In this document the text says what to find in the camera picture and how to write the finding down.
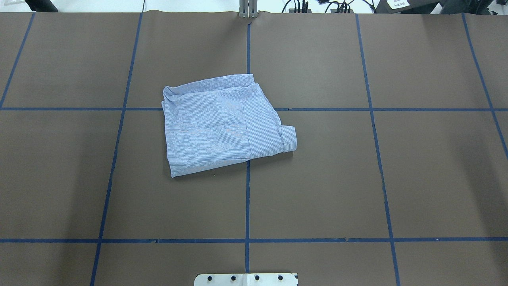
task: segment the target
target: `sticker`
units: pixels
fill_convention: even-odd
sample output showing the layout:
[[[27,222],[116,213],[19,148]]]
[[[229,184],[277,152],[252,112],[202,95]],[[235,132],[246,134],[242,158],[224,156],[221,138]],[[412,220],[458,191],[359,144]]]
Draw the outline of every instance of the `sticker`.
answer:
[[[402,7],[409,6],[409,3],[407,0],[387,0],[388,5],[390,5],[390,8],[392,9],[399,9]]]

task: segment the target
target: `blue striped fabric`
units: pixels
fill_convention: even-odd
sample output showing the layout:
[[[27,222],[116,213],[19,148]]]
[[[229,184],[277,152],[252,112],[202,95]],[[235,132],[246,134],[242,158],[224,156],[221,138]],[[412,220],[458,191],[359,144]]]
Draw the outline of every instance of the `blue striped fabric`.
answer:
[[[165,87],[162,108],[171,177],[296,150],[296,132],[252,74]]]

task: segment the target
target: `cloth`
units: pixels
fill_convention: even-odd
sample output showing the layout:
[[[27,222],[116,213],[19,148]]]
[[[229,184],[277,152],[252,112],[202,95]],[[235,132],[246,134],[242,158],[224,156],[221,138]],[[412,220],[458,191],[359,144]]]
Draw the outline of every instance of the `cloth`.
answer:
[[[163,96],[171,177],[296,150],[295,128],[281,125],[252,74],[165,87]]]

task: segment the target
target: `white metal bracket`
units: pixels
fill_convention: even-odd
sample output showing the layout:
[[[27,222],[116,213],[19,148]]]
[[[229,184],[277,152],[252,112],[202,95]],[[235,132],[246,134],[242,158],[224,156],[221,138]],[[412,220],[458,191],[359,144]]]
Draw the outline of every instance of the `white metal bracket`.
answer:
[[[257,18],[258,0],[240,0],[240,18]]]
[[[200,274],[194,286],[298,286],[293,273]]]

